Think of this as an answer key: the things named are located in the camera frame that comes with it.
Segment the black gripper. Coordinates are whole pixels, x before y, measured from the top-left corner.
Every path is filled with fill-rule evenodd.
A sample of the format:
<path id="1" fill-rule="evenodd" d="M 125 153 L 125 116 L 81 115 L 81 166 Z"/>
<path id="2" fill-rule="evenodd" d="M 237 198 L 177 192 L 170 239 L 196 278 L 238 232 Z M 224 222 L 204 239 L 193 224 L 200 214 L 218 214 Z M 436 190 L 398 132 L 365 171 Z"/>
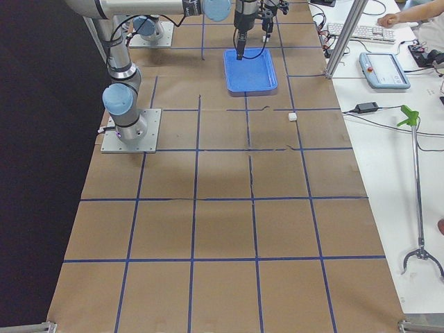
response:
<path id="1" fill-rule="evenodd" d="M 259 6 L 256 0 L 236 0 L 234 27 L 238 30 L 235 38 L 236 59 L 242 60 L 247 42 L 247 32 L 254 26 Z"/>
<path id="2" fill-rule="evenodd" d="M 262 30 L 264 35 L 262 42 L 267 42 L 273 33 L 274 17 L 281 11 L 283 15 L 289 12 L 289 2 L 284 0 L 260 1 L 259 16 L 262 19 Z"/>

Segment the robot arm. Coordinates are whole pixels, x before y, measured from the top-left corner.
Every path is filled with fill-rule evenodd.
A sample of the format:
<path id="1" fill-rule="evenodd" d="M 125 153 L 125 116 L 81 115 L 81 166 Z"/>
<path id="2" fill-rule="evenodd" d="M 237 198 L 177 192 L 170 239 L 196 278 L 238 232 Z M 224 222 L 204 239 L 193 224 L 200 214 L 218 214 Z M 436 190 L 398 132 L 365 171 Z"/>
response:
<path id="1" fill-rule="evenodd" d="M 223 21 L 230 13 L 230 1 L 67 1 L 76 13 L 92 19 L 105 51 L 105 63 L 112 84 L 103 93 L 103 103 L 121 142 L 140 142 L 149 129 L 137 110 L 137 95 L 142 80 L 137 65 L 124 44 L 119 15 L 205 15 Z"/>
<path id="2" fill-rule="evenodd" d="M 193 15 L 206 15 L 210 20 L 221 22 L 228 17 L 231 10 L 231 1 L 185 1 L 184 17 Z M 289 3 L 287 1 L 236 1 L 234 8 L 234 38 L 240 42 L 247 40 L 248 31 L 253 29 L 257 19 L 262 20 L 262 30 L 266 33 L 266 41 L 273 32 L 273 18 L 278 11 L 287 14 Z M 156 42 L 164 37 L 164 27 L 157 15 L 140 15 L 133 19 L 133 32 L 131 37 L 140 35 L 143 40 Z"/>

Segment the person hand on mouse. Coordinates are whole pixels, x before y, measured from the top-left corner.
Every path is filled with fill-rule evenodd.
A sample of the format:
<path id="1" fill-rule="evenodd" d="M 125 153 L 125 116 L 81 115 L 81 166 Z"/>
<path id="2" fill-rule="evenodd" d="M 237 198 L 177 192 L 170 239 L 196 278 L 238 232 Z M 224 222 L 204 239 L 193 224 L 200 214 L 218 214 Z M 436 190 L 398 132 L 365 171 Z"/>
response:
<path id="1" fill-rule="evenodd" d="M 390 28 L 400 22 L 398 14 L 387 14 L 377 20 L 377 25 L 384 28 Z"/>

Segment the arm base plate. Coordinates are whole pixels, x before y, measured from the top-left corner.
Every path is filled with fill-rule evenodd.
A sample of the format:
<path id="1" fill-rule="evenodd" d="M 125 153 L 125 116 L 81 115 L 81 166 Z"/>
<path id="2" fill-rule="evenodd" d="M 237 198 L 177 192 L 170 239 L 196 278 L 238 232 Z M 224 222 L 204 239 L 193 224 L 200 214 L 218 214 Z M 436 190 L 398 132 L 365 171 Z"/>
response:
<path id="1" fill-rule="evenodd" d="M 108 117 L 101 144 L 102 153 L 156 153 L 161 123 L 161 109 L 138 109 L 139 119 L 131 127 L 115 126 Z"/>
<path id="2" fill-rule="evenodd" d="M 151 30 L 141 29 L 129 42 L 132 49 L 165 49 L 172 46 L 174 25 L 171 22 L 158 21 Z"/>

